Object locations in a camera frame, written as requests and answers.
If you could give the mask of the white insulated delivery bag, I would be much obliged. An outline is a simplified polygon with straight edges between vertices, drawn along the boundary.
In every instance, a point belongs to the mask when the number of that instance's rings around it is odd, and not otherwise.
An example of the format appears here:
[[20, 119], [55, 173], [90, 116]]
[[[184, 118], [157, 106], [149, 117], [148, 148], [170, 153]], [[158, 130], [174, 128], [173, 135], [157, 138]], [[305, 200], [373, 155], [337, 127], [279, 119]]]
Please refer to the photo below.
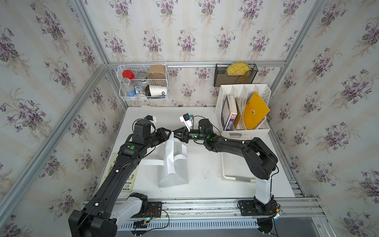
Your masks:
[[153, 154], [142, 159], [140, 165], [156, 167], [158, 187], [168, 188], [189, 183], [187, 158], [186, 145], [171, 134]]

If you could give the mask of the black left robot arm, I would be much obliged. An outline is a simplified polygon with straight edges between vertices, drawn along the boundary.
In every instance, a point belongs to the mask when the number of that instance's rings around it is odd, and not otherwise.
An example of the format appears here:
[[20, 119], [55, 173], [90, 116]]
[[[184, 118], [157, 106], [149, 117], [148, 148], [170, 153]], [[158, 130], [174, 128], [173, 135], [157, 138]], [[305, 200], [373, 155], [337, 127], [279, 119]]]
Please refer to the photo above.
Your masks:
[[114, 237], [117, 218], [112, 218], [115, 202], [127, 179], [148, 155], [148, 149], [157, 147], [170, 137], [169, 129], [156, 128], [148, 119], [138, 119], [133, 133], [120, 146], [115, 163], [92, 199], [79, 210], [74, 210], [68, 220], [73, 237]]

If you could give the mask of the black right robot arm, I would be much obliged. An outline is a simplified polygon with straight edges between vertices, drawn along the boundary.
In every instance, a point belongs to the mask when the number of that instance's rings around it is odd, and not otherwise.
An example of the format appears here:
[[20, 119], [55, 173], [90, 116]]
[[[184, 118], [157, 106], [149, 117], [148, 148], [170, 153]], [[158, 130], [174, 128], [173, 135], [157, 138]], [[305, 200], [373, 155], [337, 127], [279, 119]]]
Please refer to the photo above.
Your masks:
[[260, 204], [269, 204], [273, 199], [271, 192], [272, 177], [277, 167], [278, 158], [262, 139], [235, 140], [216, 134], [215, 126], [209, 119], [203, 118], [198, 123], [198, 129], [182, 127], [172, 131], [174, 138], [188, 143], [190, 140], [202, 141], [202, 145], [210, 152], [228, 153], [243, 157], [251, 173], [256, 178], [256, 193], [254, 200]]

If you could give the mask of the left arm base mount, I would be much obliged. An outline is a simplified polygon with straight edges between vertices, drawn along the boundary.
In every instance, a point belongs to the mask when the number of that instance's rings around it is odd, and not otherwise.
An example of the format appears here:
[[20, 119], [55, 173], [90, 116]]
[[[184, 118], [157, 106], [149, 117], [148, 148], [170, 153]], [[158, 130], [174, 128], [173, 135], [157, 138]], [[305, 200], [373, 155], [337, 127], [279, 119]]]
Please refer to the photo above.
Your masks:
[[138, 213], [133, 215], [131, 218], [157, 218], [161, 217], [162, 213], [162, 202], [161, 201], [151, 201], [148, 199], [147, 195], [141, 193], [132, 193], [128, 200], [131, 198], [138, 198], [142, 201], [141, 209]]

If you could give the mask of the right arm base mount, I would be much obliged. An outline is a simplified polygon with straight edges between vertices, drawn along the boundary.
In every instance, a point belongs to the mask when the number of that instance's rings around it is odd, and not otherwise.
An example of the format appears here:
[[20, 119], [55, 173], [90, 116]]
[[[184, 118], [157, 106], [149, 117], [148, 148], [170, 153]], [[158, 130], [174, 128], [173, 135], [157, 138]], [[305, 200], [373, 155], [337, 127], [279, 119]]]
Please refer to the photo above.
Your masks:
[[280, 211], [280, 204], [271, 198], [267, 204], [258, 201], [257, 198], [239, 200], [237, 208], [242, 216], [268, 216], [274, 217]]

